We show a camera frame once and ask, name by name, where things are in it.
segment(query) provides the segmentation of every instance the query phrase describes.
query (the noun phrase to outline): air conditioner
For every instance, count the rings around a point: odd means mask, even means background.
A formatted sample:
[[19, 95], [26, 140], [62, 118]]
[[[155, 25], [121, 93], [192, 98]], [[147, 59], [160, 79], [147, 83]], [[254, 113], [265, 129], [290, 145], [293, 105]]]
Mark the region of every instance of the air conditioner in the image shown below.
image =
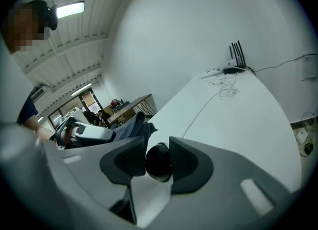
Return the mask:
[[41, 97], [45, 92], [47, 92], [47, 90], [48, 89], [46, 86], [42, 86], [40, 89], [38, 89], [31, 95], [32, 101], [35, 102], [37, 99], [39, 99], [39, 97]]

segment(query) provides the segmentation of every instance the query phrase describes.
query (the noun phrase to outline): white table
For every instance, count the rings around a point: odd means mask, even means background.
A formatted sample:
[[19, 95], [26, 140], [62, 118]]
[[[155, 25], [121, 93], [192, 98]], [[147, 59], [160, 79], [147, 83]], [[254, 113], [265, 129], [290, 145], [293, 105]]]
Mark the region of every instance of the white table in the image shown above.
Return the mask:
[[[301, 160], [291, 126], [268, 89], [252, 74], [237, 75], [239, 89], [229, 100], [215, 96], [202, 110], [184, 138], [239, 153], [271, 174], [291, 192], [301, 187]], [[148, 150], [169, 136], [182, 137], [206, 102], [220, 87], [191, 80], [150, 122], [158, 129]], [[147, 226], [167, 204], [167, 183], [147, 174], [134, 178], [132, 190], [138, 226]]]

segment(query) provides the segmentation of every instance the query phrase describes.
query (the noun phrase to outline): floor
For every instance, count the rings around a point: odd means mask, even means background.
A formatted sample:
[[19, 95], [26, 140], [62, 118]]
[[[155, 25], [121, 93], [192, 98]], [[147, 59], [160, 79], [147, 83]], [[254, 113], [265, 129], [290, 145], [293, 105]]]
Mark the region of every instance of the floor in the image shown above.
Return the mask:
[[[301, 131], [301, 129], [302, 128], [293, 130], [295, 137], [298, 134], [298, 132]], [[301, 164], [302, 164], [302, 185], [305, 185], [306, 182], [310, 179], [310, 176], [318, 161], [318, 123], [306, 126], [306, 129], [314, 144], [314, 150], [307, 156], [299, 155], [299, 157], [301, 158]], [[311, 141], [309, 136], [307, 136], [307, 138], [305, 139], [303, 143], [299, 142], [296, 139], [298, 148], [302, 155], [306, 155], [303, 148], [308, 142]]]

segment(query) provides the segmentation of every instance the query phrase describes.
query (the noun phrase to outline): ceiling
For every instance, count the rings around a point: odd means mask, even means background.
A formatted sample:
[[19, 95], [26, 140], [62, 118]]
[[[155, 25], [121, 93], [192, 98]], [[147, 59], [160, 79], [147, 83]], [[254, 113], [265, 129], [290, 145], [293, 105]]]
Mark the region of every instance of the ceiling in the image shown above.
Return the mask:
[[39, 113], [91, 80], [101, 76], [103, 50], [114, 16], [122, 0], [45, 0], [48, 6], [84, 1], [85, 10], [59, 19], [49, 40], [36, 42], [13, 54], [35, 87], [45, 85]]

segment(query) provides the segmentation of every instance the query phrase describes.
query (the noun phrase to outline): white desk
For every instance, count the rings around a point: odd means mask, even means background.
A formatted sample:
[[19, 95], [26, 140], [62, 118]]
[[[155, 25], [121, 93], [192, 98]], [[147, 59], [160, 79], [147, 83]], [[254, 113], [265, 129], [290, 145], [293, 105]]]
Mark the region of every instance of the white desk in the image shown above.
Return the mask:
[[[229, 100], [217, 95], [202, 110], [184, 138], [239, 153], [278, 179], [291, 192], [301, 187], [301, 160], [290, 124], [268, 89], [252, 74], [237, 75], [239, 94]], [[181, 137], [205, 103], [220, 87], [190, 81], [150, 122], [158, 129], [148, 150], [169, 136]], [[167, 204], [170, 184], [147, 174], [133, 179], [138, 225], [150, 223]]]

